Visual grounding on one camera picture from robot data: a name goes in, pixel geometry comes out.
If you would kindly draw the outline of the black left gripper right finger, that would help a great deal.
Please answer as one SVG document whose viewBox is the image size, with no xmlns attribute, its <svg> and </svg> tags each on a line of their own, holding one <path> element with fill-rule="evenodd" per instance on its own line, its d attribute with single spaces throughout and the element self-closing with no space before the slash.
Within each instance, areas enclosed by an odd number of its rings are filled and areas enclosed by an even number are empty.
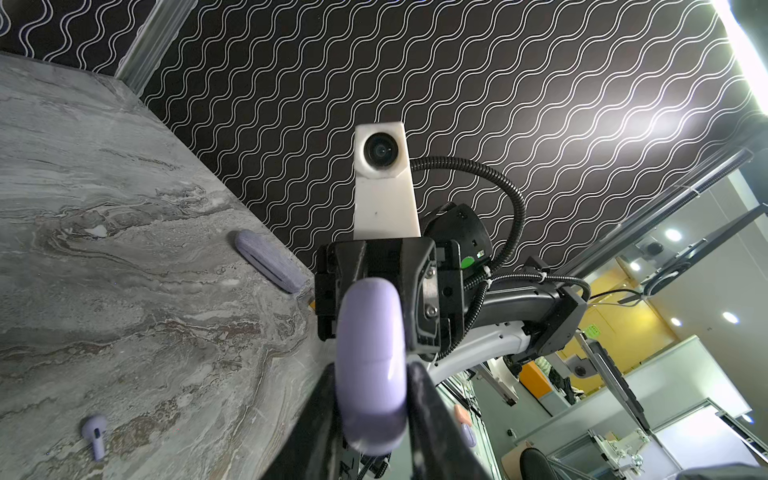
<svg viewBox="0 0 768 480">
<path fill-rule="evenodd" d="M 407 366 L 407 411 L 413 479 L 490 479 L 418 362 Z"/>
</svg>

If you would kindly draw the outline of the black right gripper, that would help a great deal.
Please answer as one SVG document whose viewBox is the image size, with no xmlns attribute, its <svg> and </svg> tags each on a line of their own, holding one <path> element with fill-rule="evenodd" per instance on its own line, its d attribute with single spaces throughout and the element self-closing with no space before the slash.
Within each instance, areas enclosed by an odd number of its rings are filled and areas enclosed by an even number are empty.
<svg viewBox="0 0 768 480">
<path fill-rule="evenodd" d="M 429 237 L 351 240 L 322 246 L 317 255 L 315 312 L 318 337 L 336 336 L 343 295 L 369 277 L 390 281 L 397 290 L 407 351 L 448 350 L 464 326 L 465 293 L 460 245 Z"/>
</svg>

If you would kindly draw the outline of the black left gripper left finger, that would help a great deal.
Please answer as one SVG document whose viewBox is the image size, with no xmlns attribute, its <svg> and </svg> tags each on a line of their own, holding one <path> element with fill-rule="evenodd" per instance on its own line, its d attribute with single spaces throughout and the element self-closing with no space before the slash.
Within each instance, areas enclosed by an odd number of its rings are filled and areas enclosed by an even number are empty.
<svg viewBox="0 0 768 480">
<path fill-rule="evenodd" d="M 329 364 L 262 479 L 337 479 L 340 448 L 335 372 L 334 365 Z"/>
</svg>

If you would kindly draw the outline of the purple earbud charging case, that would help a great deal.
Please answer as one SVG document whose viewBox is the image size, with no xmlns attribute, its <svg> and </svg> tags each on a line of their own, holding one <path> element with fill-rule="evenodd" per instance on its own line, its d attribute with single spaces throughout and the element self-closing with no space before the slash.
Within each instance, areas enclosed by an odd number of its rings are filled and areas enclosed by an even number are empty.
<svg viewBox="0 0 768 480">
<path fill-rule="evenodd" d="M 337 317 L 335 392 L 345 440 L 356 451 L 395 450 L 407 427 L 407 369 L 401 301 L 386 279 L 346 291 Z"/>
</svg>

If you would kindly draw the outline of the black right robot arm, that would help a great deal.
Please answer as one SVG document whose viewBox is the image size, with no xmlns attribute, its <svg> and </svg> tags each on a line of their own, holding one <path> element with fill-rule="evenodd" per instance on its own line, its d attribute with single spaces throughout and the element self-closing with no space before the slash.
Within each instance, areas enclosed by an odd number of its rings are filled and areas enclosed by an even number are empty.
<svg viewBox="0 0 768 480">
<path fill-rule="evenodd" d="M 315 275 L 318 336 L 336 336 L 343 299 L 365 278 L 389 281 L 401 308 L 408 352 L 433 365 L 441 381 L 502 352 L 519 364 L 561 350 L 573 337 L 591 296 L 577 277 L 553 275 L 540 259 L 504 273 L 525 220 L 520 191 L 500 171 L 468 159 L 427 156 L 383 165 L 357 158 L 355 232 L 320 247 Z M 494 250 L 467 205 L 449 203 L 431 217 L 414 211 L 417 171 L 472 174 L 498 187 L 513 207 L 508 238 Z"/>
</svg>

